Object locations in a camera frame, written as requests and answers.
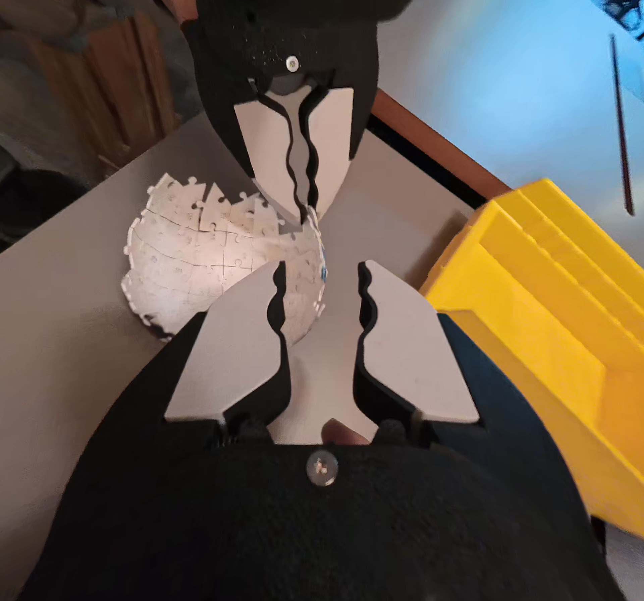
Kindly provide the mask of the brown wooden post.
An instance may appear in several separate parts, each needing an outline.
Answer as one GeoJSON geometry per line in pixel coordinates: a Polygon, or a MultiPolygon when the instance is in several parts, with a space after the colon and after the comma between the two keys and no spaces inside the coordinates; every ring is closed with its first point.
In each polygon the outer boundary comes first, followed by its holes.
{"type": "Polygon", "coordinates": [[[372,114],[386,126],[388,133],[396,134],[398,140],[430,159],[431,174],[473,208],[511,191],[510,186],[382,89],[377,91],[372,114]]]}

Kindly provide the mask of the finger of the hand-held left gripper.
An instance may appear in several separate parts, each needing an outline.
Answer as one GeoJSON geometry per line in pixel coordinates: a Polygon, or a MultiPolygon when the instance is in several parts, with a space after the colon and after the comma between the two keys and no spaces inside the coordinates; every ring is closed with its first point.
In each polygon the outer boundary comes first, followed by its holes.
{"type": "Polygon", "coordinates": [[[298,182],[290,163],[294,145],[292,122],[284,100],[274,92],[234,106],[253,169],[253,180],[267,202],[292,227],[301,227],[303,207],[296,197],[298,182]]]}
{"type": "Polygon", "coordinates": [[[321,219],[333,203],[351,164],[354,91],[316,86],[300,106],[300,130],[308,148],[307,204],[321,219]]]}

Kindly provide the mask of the yellow plastic bin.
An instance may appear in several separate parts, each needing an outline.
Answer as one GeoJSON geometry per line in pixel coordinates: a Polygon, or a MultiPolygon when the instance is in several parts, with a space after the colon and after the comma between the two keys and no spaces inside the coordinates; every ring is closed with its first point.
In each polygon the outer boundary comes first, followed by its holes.
{"type": "Polygon", "coordinates": [[[421,293],[529,401],[591,516],[643,537],[643,268],[551,180],[476,211],[421,293]]]}

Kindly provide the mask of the colourful cartoon puzzle ball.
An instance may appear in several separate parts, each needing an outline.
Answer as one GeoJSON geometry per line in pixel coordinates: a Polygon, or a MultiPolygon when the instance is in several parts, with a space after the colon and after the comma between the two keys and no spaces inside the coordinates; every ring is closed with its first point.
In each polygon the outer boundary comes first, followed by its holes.
{"type": "Polygon", "coordinates": [[[129,270],[121,288],[131,311],[168,340],[253,271],[284,261],[282,332],[295,345],[325,308],[326,256],[312,208],[301,228],[284,226],[259,192],[242,192],[230,203],[215,183],[206,191],[194,177],[182,184],[163,174],[148,187],[146,207],[127,233],[129,270]]]}

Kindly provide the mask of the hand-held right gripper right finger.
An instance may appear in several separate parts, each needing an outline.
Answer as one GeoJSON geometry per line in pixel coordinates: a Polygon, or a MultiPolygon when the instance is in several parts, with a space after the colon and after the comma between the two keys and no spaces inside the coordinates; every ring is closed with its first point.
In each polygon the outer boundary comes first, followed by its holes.
{"type": "Polygon", "coordinates": [[[476,423],[479,412],[437,311],[374,260],[358,265],[361,298],[354,402],[379,425],[476,423]]]}

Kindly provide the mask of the thin dark rod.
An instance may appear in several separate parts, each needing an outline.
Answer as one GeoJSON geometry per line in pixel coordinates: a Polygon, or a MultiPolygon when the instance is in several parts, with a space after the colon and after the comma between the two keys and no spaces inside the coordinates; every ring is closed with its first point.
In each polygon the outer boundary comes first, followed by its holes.
{"type": "Polygon", "coordinates": [[[612,81],[614,89],[615,113],[618,132],[618,147],[620,155],[620,166],[622,175],[622,190],[624,195],[625,211],[631,216],[635,216],[635,207],[632,196],[631,170],[629,164],[629,154],[627,151],[627,137],[625,131],[625,117],[622,91],[620,85],[620,70],[618,64],[618,50],[615,34],[610,34],[610,63],[612,71],[612,81]]]}

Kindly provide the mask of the person's right hand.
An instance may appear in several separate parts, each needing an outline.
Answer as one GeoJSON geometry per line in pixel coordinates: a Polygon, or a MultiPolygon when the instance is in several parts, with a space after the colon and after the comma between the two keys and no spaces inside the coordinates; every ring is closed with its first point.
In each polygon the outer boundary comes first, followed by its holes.
{"type": "Polygon", "coordinates": [[[370,444],[370,440],[365,436],[334,418],[327,420],[323,425],[321,429],[321,441],[323,444],[337,446],[366,446],[370,444]]]}

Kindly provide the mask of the brown wooden cabinet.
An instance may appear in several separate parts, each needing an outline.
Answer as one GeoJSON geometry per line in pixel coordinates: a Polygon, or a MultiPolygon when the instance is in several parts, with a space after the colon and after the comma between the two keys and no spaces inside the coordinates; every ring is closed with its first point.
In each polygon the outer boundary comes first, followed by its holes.
{"type": "Polygon", "coordinates": [[[26,43],[105,177],[179,127],[160,32],[147,13],[92,32],[79,51],[35,37],[26,43]]]}

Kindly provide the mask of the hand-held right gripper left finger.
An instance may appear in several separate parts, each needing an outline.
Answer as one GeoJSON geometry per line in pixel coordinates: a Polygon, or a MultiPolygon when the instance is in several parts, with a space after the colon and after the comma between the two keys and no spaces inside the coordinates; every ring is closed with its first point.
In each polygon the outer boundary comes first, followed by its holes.
{"type": "Polygon", "coordinates": [[[291,399],[285,292],[285,262],[268,262],[167,343],[177,378],[166,422],[278,419],[291,399]]]}

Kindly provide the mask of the dark rounded object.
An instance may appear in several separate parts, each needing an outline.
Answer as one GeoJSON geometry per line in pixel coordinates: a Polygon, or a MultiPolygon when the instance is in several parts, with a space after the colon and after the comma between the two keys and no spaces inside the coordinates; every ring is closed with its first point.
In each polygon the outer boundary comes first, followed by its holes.
{"type": "Polygon", "coordinates": [[[1,252],[87,193],[56,171],[15,168],[1,180],[1,252]]]}

